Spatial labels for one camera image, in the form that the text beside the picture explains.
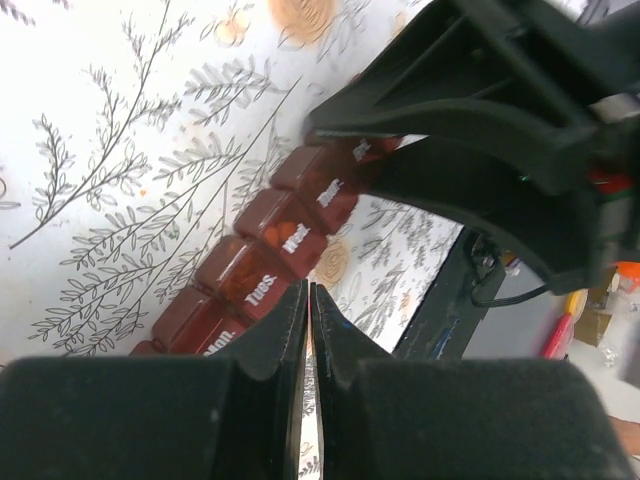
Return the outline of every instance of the pill compartment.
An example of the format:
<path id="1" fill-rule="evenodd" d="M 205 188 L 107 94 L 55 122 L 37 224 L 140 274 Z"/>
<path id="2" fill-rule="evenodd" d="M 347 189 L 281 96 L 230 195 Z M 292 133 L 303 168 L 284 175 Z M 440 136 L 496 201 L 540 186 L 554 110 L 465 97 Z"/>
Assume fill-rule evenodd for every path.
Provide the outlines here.
<path id="1" fill-rule="evenodd" d="M 402 138 L 400 137 L 321 137 L 313 131 L 309 132 L 305 138 L 305 145 L 323 146 L 337 145 L 349 152 L 349 156 L 356 163 L 372 162 L 382 160 L 396 150 Z"/>
<path id="2" fill-rule="evenodd" d="M 294 191 L 325 231 L 334 234 L 358 202 L 353 165 L 334 146 L 299 147 L 271 177 L 271 186 Z"/>
<path id="3" fill-rule="evenodd" d="M 169 353 L 210 355 L 242 335 L 247 324 L 219 299 L 188 286 L 160 315 L 153 335 Z"/>
<path id="4" fill-rule="evenodd" d="M 154 345 L 153 342 L 150 342 L 149 340 L 143 340 L 135 347 L 133 347 L 133 350 L 131 350 L 131 353 L 129 355 L 161 355 L 163 353 L 164 352 L 160 350 L 160 348 L 158 348 L 156 345 Z"/>
<path id="5" fill-rule="evenodd" d="M 305 278 L 327 248 L 327 237 L 292 192 L 262 190 L 238 216 L 241 236 L 260 240 L 298 277 Z"/>
<path id="6" fill-rule="evenodd" d="M 273 309 L 295 276 L 259 243 L 229 235 L 213 247 L 195 280 L 256 322 Z"/>

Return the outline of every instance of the pill compartment lid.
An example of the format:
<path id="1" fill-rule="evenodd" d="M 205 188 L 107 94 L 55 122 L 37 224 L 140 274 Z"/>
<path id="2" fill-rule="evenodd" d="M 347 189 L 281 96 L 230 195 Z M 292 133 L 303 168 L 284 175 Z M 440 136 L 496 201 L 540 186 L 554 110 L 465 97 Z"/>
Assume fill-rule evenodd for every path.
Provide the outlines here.
<path id="1" fill-rule="evenodd" d="M 150 342 L 149 340 L 143 340 L 142 342 L 138 343 L 135 347 L 133 347 L 133 350 L 131 350 L 131 353 L 129 355 L 136 356 L 136 355 L 161 355 L 161 354 L 162 352 L 153 344 L 153 342 Z"/>
<path id="2" fill-rule="evenodd" d="M 252 245 L 250 240 L 235 235 L 222 237 L 196 271 L 196 281 L 210 289 L 217 289 Z"/>
<path id="3" fill-rule="evenodd" d="M 260 191 L 236 219 L 233 228 L 240 235 L 260 237 L 280 207 L 287 204 L 291 194 L 268 188 Z"/>
<path id="4" fill-rule="evenodd" d="M 185 327 L 176 337 L 173 353 L 200 353 L 213 337 L 220 335 L 225 328 L 233 327 L 234 335 L 246 330 L 238 317 L 215 298 L 208 302 L 197 316 L 185 322 Z"/>
<path id="5" fill-rule="evenodd" d="M 153 335 L 164 346 L 171 346 L 191 319 L 202 315 L 210 301 L 211 297 L 200 290 L 192 286 L 184 288 L 153 325 Z"/>
<path id="6" fill-rule="evenodd" d="M 330 147 L 298 147 L 271 177 L 275 188 L 297 188 L 320 153 Z"/>

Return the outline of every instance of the floral tablecloth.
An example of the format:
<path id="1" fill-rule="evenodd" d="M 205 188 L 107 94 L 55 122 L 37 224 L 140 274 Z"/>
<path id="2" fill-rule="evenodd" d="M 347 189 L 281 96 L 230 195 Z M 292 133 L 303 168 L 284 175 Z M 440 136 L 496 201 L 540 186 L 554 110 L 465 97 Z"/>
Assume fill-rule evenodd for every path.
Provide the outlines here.
<path id="1" fill-rule="evenodd" d="M 426 3 L 0 0 L 0 364 L 148 338 L 306 114 Z M 458 232 L 362 196 L 311 276 L 391 350 Z"/>

